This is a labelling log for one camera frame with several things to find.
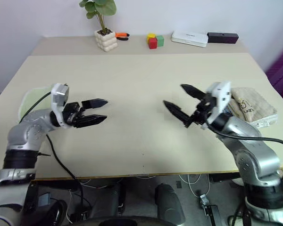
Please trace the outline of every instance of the black box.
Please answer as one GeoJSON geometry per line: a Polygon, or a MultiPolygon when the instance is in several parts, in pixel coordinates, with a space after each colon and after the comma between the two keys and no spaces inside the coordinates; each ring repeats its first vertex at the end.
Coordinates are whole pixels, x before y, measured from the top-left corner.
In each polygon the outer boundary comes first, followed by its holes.
{"type": "Polygon", "coordinates": [[[239,36],[235,33],[208,33],[208,43],[228,43],[235,44],[239,36]]]}

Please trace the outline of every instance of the white wall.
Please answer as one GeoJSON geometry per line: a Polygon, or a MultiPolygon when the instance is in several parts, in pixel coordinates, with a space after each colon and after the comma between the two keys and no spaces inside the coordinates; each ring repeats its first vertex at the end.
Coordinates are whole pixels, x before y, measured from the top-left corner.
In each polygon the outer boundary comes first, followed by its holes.
{"type": "MultiPolygon", "coordinates": [[[[80,0],[0,0],[0,92],[41,36],[85,36],[98,29],[80,0]]],[[[130,34],[174,29],[236,32],[266,70],[283,51],[283,0],[115,0],[109,28],[130,34]]]]}

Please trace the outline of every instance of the light green cloth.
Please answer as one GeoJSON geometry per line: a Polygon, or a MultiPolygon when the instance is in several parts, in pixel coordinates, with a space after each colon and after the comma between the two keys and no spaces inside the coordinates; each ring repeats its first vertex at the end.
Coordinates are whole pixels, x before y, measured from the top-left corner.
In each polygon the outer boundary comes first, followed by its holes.
{"type": "MultiPolygon", "coordinates": [[[[31,106],[34,105],[34,103],[36,103],[46,93],[50,92],[52,87],[53,85],[43,88],[34,88],[30,91],[27,91],[19,107],[19,111],[18,111],[19,120],[21,120],[22,116],[27,112],[29,108],[31,108],[31,106]]],[[[51,100],[50,100],[50,96],[48,96],[44,100],[42,100],[33,110],[35,111],[35,110],[50,108],[50,104],[51,104],[51,100]]]]}
{"type": "Polygon", "coordinates": [[[253,88],[232,88],[232,96],[231,110],[245,121],[253,122],[277,114],[277,110],[253,88]]]}

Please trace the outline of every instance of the green block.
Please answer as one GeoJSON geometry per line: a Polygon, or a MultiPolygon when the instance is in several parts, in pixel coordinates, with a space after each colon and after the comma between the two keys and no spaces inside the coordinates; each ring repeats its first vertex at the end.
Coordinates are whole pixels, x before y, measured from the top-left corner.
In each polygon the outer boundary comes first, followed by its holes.
{"type": "Polygon", "coordinates": [[[157,39],[157,46],[164,46],[164,37],[162,35],[158,35],[156,36],[156,39],[157,39]]]}

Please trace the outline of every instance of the white cable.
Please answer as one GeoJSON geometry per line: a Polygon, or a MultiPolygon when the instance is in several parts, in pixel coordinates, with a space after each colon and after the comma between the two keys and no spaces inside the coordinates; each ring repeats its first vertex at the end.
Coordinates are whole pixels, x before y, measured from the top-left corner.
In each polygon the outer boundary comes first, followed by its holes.
{"type": "Polygon", "coordinates": [[[85,187],[95,188],[95,189],[101,189],[101,188],[105,188],[105,187],[108,186],[108,185],[104,185],[104,186],[102,186],[102,187],[95,187],[95,186],[91,186],[91,185],[85,185],[85,184],[82,184],[82,183],[81,183],[81,185],[82,185],[82,186],[85,186],[85,187]]]}
{"type": "Polygon", "coordinates": [[[69,193],[70,193],[70,199],[69,199],[69,203],[68,203],[68,206],[67,206],[67,209],[66,209],[66,218],[67,218],[67,220],[69,221],[70,224],[73,224],[72,221],[68,217],[68,209],[69,209],[70,202],[72,200],[72,193],[71,193],[71,191],[69,191],[69,193]]]}
{"type": "Polygon", "coordinates": [[[148,178],[141,178],[141,177],[136,177],[136,178],[138,178],[138,179],[151,179],[151,178],[154,178],[154,177],[156,177],[156,176],[152,176],[152,177],[148,177],[148,178]]]}
{"type": "MultiPolygon", "coordinates": [[[[200,198],[200,196],[195,195],[195,193],[193,192],[193,190],[192,190],[192,188],[191,188],[190,177],[188,177],[188,182],[189,182],[189,188],[190,188],[192,194],[193,194],[196,198],[200,198]]],[[[209,193],[210,188],[211,188],[211,185],[210,185],[210,182],[209,182],[209,175],[208,175],[208,190],[207,190],[207,192],[205,193],[205,195],[207,195],[207,194],[209,193]]]]}
{"type": "MultiPolygon", "coordinates": [[[[116,184],[118,184],[118,183],[121,182],[122,180],[123,180],[123,178],[121,178],[119,181],[117,181],[116,184]]],[[[82,185],[82,186],[85,186],[85,187],[95,188],[95,189],[101,189],[101,188],[108,187],[108,185],[104,185],[104,186],[102,186],[102,187],[95,187],[95,186],[91,186],[91,185],[86,185],[86,183],[88,183],[88,182],[85,182],[85,183],[82,183],[82,182],[81,182],[81,185],[82,185]]]]}
{"type": "MultiPolygon", "coordinates": [[[[186,182],[180,175],[178,175],[180,177],[180,179],[185,182],[186,184],[188,184],[189,182],[186,182]]],[[[196,184],[199,180],[200,180],[201,174],[199,174],[198,178],[194,181],[194,182],[190,182],[190,185],[196,184]]]]}
{"type": "Polygon", "coordinates": [[[89,179],[87,182],[81,182],[81,185],[85,185],[85,184],[87,184],[87,183],[89,183],[91,181],[91,179],[89,179]]]}

